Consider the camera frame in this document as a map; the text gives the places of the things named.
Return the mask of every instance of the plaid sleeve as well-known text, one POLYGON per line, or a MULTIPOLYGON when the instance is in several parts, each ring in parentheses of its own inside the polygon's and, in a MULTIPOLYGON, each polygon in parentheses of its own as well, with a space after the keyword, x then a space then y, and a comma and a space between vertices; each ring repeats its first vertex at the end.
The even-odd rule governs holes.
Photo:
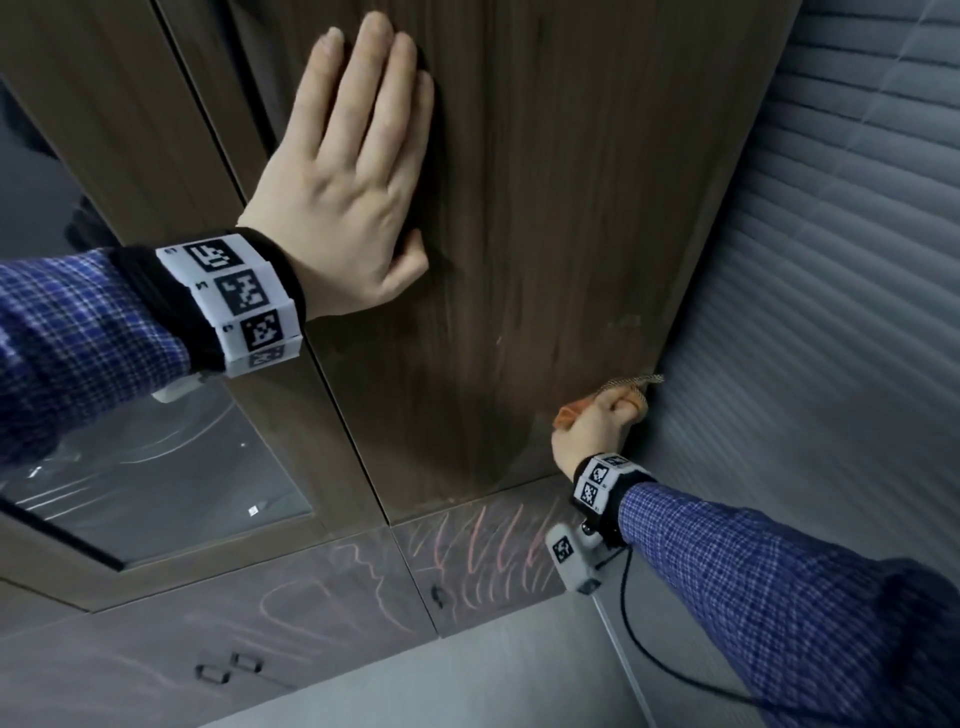
POLYGON ((862 725, 960 725, 960 595, 943 576, 659 483, 631 489, 619 522, 754 696, 862 725))
POLYGON ((0 264, 0 464, 37 460, 189 367, 105 252, 0 264))

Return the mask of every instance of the floor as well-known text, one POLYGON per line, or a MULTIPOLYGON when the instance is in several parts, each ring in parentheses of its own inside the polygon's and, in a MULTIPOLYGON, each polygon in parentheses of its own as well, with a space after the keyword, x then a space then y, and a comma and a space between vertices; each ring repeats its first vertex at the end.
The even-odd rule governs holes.
POLYGON ((206 728, 647 728, 592 599, 566 594, 206 728))

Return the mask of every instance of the glass panel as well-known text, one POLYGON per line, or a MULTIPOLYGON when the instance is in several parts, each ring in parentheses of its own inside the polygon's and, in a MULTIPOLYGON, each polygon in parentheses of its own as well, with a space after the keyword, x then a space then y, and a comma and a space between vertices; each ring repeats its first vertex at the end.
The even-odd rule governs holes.
MULTIPOLYGON (((0 257, 117 245, 2 86, 0 102, 0 257)), ((220 382, 169 404, 131 402, 70 433, 41 461, 0 472, 0 497, 21 520, 123 564, 310 512, 220 382)))

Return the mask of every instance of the wooden cabinet door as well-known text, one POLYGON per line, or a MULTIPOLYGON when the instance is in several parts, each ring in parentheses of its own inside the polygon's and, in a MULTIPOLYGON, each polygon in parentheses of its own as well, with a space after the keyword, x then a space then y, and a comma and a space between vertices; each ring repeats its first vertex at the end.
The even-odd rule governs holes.
MULTIPOLYGON (((152 3, 0 13, 0 256, 234 224, 242 185, 152 3)), ((0 575, 85 609, 384 523, 309 351, 132 402, 0 480, 0 575)))
POLYGON ((309 327, 398 522, 551 472, 557 407, 656 366, 799 1, 231 6, 278 134, 316 37, 369 10, 437 82, 430 272, 309 327))

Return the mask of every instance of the hand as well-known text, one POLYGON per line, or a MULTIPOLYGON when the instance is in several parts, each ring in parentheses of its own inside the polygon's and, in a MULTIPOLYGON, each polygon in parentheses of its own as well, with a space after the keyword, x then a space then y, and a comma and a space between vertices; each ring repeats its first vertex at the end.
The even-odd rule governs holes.
POLYGON ((553 431, 553 459, 571 481, 584 458, 620 448, 623 430, 641 414, 635 404, 621 399, 629 390, 617 387, 601 392, 570 429, 553 431))
POLYGON ((381 12, 364 18, 338 88, 343 59, 344 34, 331 28, 313 47, 283 141, 237 222, 289 256, 308 319, 390 301, 429 267, 419 230, 396 257, 394 247, 426 151, 433 80, 417 71, 414 41, 394 35, 381 12))

